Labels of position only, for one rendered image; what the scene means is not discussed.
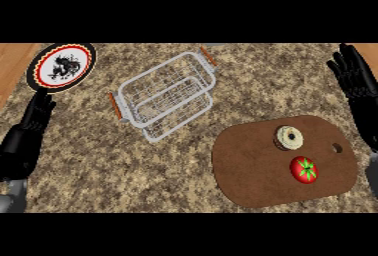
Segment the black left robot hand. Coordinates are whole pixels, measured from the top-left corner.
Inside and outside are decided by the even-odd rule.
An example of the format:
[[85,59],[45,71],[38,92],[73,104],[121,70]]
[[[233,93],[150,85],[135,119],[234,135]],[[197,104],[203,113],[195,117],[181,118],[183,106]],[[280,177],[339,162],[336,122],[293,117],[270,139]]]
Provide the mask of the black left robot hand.
[[26,106],[22,120],[0,142],[0,182],[26,179],[34,171],[42,135],[56,102],[39,87]]

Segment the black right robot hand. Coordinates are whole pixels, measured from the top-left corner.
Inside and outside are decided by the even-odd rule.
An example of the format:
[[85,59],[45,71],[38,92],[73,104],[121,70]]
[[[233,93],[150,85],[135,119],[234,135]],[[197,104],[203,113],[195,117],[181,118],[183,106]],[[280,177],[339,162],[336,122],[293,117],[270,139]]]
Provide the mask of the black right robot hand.
[[378,80],[355,47],[339,44],[326,62],[347,98],[354,125],[370,150],[378,153]]

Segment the cream frosted cupcake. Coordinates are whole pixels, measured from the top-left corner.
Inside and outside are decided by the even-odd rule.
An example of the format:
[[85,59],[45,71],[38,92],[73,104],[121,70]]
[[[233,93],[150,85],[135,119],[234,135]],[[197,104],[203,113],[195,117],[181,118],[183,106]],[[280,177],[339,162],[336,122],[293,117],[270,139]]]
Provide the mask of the cream frosted cupcake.
[[301,131],[293,126],[279,126],[273,134],[273,143],[283,151],[299,149],[304,144]]

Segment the brown wooden cutting board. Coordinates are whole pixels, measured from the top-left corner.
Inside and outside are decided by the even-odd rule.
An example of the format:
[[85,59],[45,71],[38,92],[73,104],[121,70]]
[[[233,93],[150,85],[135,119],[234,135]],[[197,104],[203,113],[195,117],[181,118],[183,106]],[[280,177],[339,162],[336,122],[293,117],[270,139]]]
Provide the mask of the brown wooden cutting board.
[[[304,137],[296,150],[280,150],[274,131],[295,127]],[[289,164],[302,156],[314,162],[317,179],[295,180]],[[317,116],[304,115],[251,122],[226,128],[212,146],[212,170],[227,199],[243,207],[261,208],[348,192],[357,179],[357,161],[338,127]]]

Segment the white plate with dragon print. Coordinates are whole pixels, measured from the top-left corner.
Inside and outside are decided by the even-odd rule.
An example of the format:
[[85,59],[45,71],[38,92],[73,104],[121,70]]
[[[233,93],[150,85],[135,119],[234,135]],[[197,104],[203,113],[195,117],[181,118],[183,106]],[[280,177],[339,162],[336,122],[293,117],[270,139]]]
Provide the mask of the white plate with dragon print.
[[34,57],[26,68],[26,84],[48,94],[73,88],[96,64],[96,48],[90,43],[53,43]]

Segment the red tomato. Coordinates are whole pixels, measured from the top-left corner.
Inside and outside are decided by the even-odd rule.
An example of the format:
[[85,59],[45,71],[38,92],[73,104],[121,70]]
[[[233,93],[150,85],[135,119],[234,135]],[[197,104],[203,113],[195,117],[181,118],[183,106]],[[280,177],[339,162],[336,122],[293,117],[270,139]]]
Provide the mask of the red tomato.
[[302,184],[311,184],[317,180],[319,171],[314,161],[304,156],[296,156],[290,160],[289,171],[293,179]]

